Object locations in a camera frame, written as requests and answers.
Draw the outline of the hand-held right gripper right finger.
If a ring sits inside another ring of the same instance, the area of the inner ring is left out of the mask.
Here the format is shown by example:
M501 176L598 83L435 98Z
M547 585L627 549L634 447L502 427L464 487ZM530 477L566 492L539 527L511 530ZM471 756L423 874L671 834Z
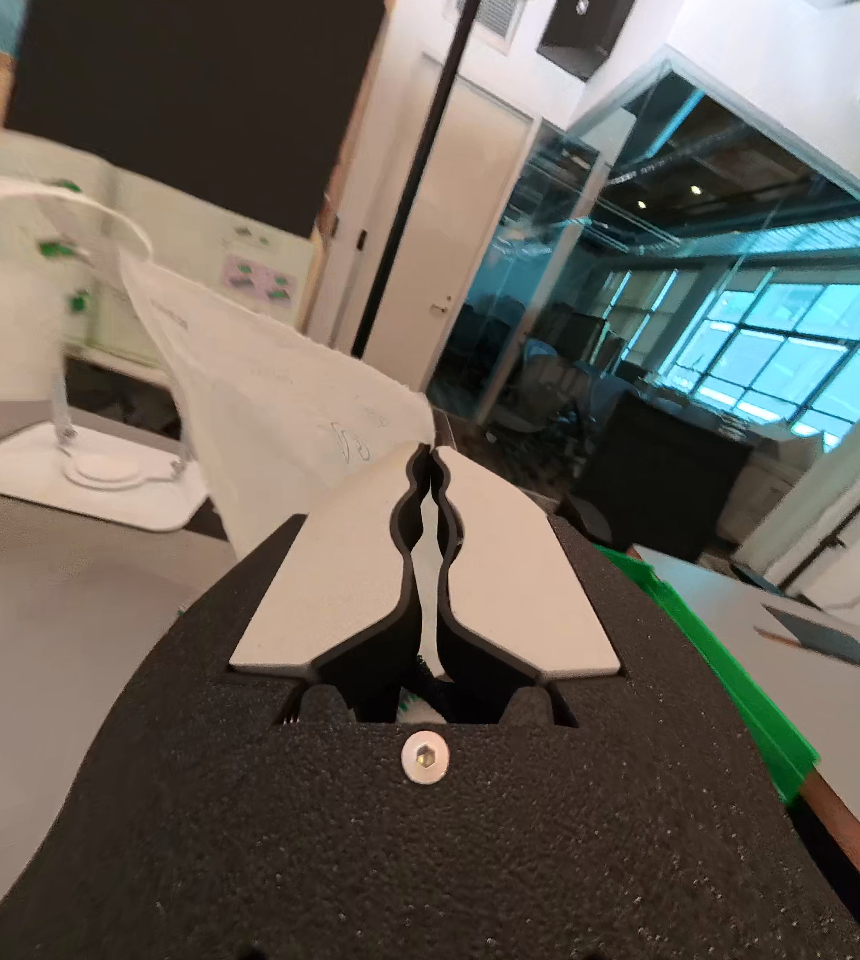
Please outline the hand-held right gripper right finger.
M570 714L561 685L623 678L623 664L548 513L518 486L441 446L431 459L441 564L434 705L497 724L522 690Z

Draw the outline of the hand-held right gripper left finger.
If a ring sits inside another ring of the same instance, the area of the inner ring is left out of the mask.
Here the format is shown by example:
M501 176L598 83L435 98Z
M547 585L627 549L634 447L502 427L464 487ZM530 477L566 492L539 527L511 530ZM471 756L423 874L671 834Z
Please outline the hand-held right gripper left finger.
M397 723L424 630L413 551L431 454L402 443L278 530L293 538L229 658L230 681L330 687L358 721Z

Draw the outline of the white paper bag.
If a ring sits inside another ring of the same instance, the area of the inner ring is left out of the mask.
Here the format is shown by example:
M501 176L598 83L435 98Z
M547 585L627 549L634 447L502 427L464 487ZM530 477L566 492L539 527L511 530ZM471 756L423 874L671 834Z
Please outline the white paper bag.
M120 274L237 560L384 456L434 445L421 393L151 260L121 251Z

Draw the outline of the green plastic tray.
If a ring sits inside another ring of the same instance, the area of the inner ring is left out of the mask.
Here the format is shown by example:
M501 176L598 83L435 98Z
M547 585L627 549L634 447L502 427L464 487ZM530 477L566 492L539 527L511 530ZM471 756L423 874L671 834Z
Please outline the green plastic tray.
M799 798L808 777L817 769L820 762L818 750L651 565L606 546L597 545L596 548L639 587L699 651L748 727L781 803L790 808Z

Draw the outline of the grey wood-edged desk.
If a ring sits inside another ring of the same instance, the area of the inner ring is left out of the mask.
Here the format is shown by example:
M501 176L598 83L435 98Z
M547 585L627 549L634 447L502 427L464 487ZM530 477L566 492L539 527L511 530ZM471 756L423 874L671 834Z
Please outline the grey wood-edged desk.
M630 554L674 588L816 749L801 798L860 875L860 667L808 652L773 611L859 642L860 628L656 550Z

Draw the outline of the black mesh office chair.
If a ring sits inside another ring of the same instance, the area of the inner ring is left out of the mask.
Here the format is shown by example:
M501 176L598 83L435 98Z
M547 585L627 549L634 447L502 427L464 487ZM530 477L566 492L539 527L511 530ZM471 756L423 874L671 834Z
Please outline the black mesh office chair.
M752 453L745 438L689 423L628 393L568 498L597 512L611 548L643 546L695 564Z

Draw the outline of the white book stand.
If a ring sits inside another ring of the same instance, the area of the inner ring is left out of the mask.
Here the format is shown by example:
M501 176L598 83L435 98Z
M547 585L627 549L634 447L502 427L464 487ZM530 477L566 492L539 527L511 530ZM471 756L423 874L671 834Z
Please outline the white book stand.
M166 376L95 349L71 352L45 401L0 435L0 498L147 532L186 529L208 505Z

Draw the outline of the white door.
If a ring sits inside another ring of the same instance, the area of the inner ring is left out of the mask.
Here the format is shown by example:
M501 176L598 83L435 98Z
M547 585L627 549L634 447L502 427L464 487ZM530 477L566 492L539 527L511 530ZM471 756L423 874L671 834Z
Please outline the white door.
M446 109L363 360L425 391L532 142L531 117L462 77Z

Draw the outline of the large paned window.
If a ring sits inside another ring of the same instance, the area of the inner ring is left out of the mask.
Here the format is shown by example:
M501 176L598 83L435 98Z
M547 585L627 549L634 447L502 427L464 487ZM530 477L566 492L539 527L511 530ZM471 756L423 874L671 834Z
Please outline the large paned window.
M836 449L860 422L860 267L734 271L700 306L657 382Z

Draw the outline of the building instruction booklet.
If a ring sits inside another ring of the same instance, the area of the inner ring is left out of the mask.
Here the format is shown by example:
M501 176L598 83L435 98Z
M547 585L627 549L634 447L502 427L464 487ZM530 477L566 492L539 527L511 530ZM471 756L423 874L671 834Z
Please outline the building instruction booklet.
M0 402L43 401L58 351L250 385L299 339L316 253L89 153L0 128Z

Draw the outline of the black slanted pole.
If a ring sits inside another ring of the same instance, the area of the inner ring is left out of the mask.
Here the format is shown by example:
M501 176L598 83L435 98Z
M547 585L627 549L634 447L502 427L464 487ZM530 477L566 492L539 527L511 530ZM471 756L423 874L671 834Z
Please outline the black slanted pole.
M473 26L479 12L480 1L466 1L460 13L453 40L440 69L433 99L416 145L412 164L400 195L400 201L388 232L386 246L381 255L373 283L368 293L360 323L357 327L350 355L362 360L373 334L376 319L386 295L386 290L395 267L403 235L408 226L424 173L428 166L440 127L444 121L451 92L459 75L464 54L468 48Z

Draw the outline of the black wall panel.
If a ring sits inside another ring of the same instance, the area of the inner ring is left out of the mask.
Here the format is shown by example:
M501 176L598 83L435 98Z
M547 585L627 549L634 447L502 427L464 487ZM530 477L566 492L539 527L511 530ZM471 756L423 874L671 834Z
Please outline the black wall panel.
M28 2L5 126L309 238L381 1Z

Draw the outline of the black wall-mounted box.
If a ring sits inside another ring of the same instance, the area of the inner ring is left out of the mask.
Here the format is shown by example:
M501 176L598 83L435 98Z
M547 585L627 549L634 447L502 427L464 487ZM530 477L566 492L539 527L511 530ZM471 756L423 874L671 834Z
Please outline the black wall-mounted box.
M557 1L536 53L588 81L613 53L634 1Z

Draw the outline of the large wall vent grille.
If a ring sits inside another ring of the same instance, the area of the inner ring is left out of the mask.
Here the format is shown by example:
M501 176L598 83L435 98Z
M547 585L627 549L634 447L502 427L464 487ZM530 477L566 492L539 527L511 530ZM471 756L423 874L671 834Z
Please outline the large wall vent grille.
M528 1L479 1L471 31L472 40L508 56Z

